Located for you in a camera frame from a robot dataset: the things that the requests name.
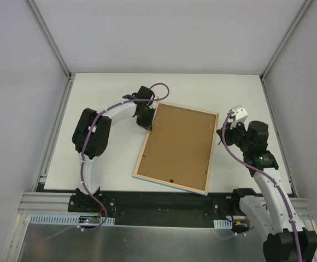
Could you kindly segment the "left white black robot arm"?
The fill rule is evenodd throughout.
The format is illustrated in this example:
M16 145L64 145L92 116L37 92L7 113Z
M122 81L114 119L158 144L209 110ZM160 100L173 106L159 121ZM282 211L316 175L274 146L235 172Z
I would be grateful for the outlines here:
M108 146L110 130L119 122L134 117L136 124L145 130L152 130L156 102L152 87L141 86L137 92L127 94L116 104L101 111L86 108L81 113L72 136L72 143L80 159L80 182L76 196L86 212L104 210L105 206L97 198L100 186L92 177L95 158L101 156Z

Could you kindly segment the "blue wooden picture frame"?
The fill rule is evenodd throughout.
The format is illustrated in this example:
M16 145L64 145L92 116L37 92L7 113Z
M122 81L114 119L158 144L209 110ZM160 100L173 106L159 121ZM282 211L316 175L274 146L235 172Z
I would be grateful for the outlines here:
M159 103L133 177L207 195L218 122L217 112Z

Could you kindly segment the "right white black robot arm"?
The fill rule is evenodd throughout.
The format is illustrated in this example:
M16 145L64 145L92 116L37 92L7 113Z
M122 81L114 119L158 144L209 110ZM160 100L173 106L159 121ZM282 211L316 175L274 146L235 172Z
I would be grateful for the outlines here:
M247 215L263 239L266 261L312 261L317 249L317 233L308 230L284 191L275 156L268 150L268 125L252 121L245 126L229 116L217 130L228 149L237 146L243 158L231 157L250 172L265 201L262 207L251 188L233 190L230 210Z

